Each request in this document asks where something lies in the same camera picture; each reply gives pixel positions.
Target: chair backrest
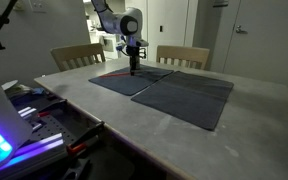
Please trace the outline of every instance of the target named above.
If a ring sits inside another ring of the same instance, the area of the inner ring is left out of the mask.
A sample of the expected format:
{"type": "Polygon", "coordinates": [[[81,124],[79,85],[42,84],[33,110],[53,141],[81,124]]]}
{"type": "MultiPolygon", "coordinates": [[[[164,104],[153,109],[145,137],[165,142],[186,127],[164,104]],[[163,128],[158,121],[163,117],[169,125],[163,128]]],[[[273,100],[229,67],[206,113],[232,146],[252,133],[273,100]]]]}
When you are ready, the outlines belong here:
{"type": "Polygon", "coordinates": [[[103,47],[99,43],[54,48],[51,54],[60,71],[105,62],[103,47]]]}
{"type": "Polygon", "coordinates": [[[189,68],[204,69],[209,49],[181,47],[181,46],[158,46],[156,54],[156,62],[161,63],[164,59],[164,64],[172,64],[185,66],[189,68]]]}

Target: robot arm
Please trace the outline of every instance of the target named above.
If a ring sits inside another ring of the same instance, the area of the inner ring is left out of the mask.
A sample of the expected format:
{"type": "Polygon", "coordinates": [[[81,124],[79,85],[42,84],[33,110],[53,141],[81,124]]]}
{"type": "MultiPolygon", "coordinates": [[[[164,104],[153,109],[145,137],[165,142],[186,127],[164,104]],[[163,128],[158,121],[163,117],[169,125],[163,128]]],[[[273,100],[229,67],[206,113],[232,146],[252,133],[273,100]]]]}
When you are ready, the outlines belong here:
{"type": "Polygon", "coordinates": [[[122,14],[114,14],[106,4],[106,0],[92,0],[102,28],[107,33],[126,36],[126,44],[131,47],[146,47],[148,42],[141,36],[142,12],[136,8],[128,8],[122,14]]]}

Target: gray table surface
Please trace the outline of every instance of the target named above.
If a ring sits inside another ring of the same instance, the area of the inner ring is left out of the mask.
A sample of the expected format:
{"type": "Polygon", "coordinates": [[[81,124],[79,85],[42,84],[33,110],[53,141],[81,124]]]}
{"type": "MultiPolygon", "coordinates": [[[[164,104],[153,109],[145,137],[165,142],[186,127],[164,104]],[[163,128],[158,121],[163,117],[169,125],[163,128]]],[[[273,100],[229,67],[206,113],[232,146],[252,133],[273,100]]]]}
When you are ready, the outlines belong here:
{"type": "Polygon", "coordinates": [[[155,62],[141,63],[233,82],[216,130],[203,130],[88,81],[128,66],[127,59],[35,80],[95,121],[105,121],[121,139],[175,175],[194,179],[288,179],[287,87],[155,62]]]}

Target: dark gray cloth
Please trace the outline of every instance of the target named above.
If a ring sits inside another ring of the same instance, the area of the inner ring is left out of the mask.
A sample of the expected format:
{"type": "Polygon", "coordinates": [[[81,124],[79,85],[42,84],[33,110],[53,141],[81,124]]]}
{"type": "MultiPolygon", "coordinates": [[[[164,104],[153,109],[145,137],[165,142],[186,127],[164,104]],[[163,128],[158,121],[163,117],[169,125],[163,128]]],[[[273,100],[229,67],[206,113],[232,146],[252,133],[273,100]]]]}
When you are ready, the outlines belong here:
{"type": "MultiPolygon", "coordinates": [[[[108,74],[117,74],[130,72],[130,68],[126,67],[108,74]]],[[[89,81],[105,88],[111,89],[118,93],[132,96],[146,87],[152,85],[164,76],[172,73],[172,70],[165,70],[154,68],[150,66],[141,65],[140,71],[136,72],[134,76],[121,75],[109,77],[96,77],[89,81]]]]}
{"type": "Polygon", "coordinates": [[[207,130],[214,130],[231,82],[175,72],[132,100],[207,130]]]}

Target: wooden chair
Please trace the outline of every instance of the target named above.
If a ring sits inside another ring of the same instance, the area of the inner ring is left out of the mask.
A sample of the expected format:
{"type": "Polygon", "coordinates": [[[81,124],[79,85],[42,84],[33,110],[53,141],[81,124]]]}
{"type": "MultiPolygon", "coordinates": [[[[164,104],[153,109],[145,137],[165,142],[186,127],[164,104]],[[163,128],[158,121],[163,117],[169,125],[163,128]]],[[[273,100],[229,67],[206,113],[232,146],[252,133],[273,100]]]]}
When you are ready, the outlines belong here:
{"type": "Polygon", "coordinates": [[[51,54],[60,71],[105,62],[103,47],[99,43],[54,48],[51,54]]]}
{"type": "Polygon", "coordinates": [[[204,69],[209,49],[194,48],[194,47],[181,47],[181,46],[158,46],[156,62],[161,63],[161,59],[164,59],[164,64],[185,66],[195,69],[204,69]]]}

